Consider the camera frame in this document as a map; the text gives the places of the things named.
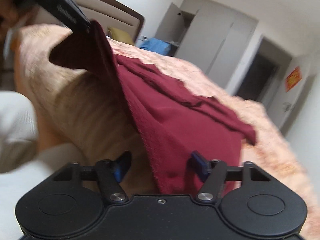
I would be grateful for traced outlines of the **blue clothing pile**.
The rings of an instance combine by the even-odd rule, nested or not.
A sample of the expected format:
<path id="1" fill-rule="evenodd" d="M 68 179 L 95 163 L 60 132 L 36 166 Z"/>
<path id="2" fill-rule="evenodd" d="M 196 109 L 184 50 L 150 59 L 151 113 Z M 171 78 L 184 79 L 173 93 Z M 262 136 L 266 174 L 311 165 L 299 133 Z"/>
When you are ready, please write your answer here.
<path id="1" fill-rule="evenodd" d="M 167 56 L 170 52 L 171 45 L 167 42 L 164 42 L 156 38 L 149 38 L 141 44 L 140 49 Z"/>

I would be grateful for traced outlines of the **red paper door decoration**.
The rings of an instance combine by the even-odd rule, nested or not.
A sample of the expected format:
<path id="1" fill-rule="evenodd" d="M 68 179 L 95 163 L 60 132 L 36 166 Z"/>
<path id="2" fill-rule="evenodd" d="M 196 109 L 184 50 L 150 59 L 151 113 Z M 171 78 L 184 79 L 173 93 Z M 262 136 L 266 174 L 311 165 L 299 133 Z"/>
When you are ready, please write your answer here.
<path id="1" fill-rule="evenodd" d="M 291 90 L 302 79 L 302 72 L 300 67 L 297 66 L 285 79 L 285 91 Z"/>

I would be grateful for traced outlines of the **grey wardrobe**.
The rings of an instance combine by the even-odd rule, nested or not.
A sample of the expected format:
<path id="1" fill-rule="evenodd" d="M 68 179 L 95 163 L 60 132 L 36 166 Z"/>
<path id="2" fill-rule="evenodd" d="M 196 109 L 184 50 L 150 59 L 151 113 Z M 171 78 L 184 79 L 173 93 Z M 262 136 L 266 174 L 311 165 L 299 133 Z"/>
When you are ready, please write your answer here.
<path id="1" fill-rule="evenodd" d="M 173 45 L 172 55 L 198 66 L 224 88 L 256 29 L 256 19 L 210 0 L 169 5 L 155 38 Z"/>

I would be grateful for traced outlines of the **yellow pillow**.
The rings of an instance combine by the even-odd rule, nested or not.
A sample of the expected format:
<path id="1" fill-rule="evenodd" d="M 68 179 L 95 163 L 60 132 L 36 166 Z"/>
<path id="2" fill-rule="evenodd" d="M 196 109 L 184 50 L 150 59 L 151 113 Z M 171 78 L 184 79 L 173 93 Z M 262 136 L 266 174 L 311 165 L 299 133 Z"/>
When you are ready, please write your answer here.
<path id="1" fill-rule="evenodd" d="M 120 30 L 115 27 L 108 27 L 107 33 L 108 33 L 109 37 L 112 38 L 113 40 L 116 40 L 118 42 L 123 42 L 125 44 L 129 44 L 132 46 L 135 45 L 135 43 L 134 43 L 133 39 L 131 38 L 131 36 L 129 35 L 129 33 L 125 32 L 123 30 Z"/>

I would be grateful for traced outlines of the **grey room door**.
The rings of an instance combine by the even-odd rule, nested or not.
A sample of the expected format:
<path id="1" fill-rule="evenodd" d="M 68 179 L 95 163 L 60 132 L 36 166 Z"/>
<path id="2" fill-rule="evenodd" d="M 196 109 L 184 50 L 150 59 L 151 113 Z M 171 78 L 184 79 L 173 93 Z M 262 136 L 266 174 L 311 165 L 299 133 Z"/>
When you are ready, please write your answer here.
<path id="1" fill-rule="evenodd" d="M 285 91 L 285 79 L 297 67 L 300 67 L 302 79 L 288 92 Z M 278 90 L 267 107 L 267 114 L 280 133 L 285 137 L 309 96 L 319 69 L 319 52 L 294 57 L 290 62 Z M 294 103 L 292 111 L 284 113 L 283 103 Z"/>

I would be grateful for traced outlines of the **dark red garment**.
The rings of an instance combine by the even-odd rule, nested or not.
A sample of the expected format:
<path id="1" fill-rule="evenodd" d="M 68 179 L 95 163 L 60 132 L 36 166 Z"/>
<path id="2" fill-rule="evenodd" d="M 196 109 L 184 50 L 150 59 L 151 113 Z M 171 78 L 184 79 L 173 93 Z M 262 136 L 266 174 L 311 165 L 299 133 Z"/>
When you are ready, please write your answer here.
<path id="1" fill-rule="evenodd" d="M 160 193 L 195 194 L 200 189 L 189 163 L 192 152 L 235 166 L 242 142 L 256 142 L 252 126 L 215 98 L 192 94 L 154 64 L 115 54 L 96 21 L 89 32 L 73 33 L 56 45 L 49 61 L 87 70 L 110 85 L 138 130 Z"/>

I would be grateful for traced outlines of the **beige padded wooden headboard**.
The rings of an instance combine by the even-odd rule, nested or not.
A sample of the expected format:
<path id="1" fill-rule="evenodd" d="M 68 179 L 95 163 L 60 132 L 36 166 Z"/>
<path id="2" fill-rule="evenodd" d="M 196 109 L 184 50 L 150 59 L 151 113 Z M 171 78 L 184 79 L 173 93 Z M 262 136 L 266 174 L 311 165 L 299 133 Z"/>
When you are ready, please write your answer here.
<path id="1" fill-rule="evenodd" d="M 137 41 L 144 25 L 144 17 L 116 0 L 74 0 L 90 20 L 100 23 L 107 32 L 115 27 L 127 32 L 133 41 Z"/>

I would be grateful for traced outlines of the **floral peach bed quilt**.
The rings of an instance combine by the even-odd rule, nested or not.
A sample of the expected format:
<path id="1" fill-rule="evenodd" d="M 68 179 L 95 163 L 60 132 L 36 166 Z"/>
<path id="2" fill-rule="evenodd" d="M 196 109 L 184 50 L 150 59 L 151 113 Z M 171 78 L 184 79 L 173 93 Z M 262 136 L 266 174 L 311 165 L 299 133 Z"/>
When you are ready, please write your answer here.
<path id="1" fill-rule="evenodd" d="M 193 94 L 213 96 L 235 111 L 238 118 L 256 131 L 255 146 L 243 144 L 241 161 L 252 161 L 300 195 L 307 204 L 308 216 L 301 230 L 305 239 L 319 239 L 319 204 L 308 173 L 291 151 L 276 126 L 267 117 L 261 103 L 243 100 L 228 93 L 207 78 L 194 64 L 174 57 L 162 56 L 129 44 L 108 40 L 115 54 L 154 64 L 162 73 L 179 79 Z"/>

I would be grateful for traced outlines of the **white sleeve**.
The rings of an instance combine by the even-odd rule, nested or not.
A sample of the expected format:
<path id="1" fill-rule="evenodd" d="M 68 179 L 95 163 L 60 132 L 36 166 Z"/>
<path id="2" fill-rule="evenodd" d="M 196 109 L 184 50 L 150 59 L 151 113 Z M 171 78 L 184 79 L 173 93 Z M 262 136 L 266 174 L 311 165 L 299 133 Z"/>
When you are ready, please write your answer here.
<path id="1" fill-rule="evenodd" d="M 27 97 L 1 92 L 1 239 L 21 237 L 15 206 L 24 194 L 67 163 L 85 162 L 74 144 L 37 120 Z"/>

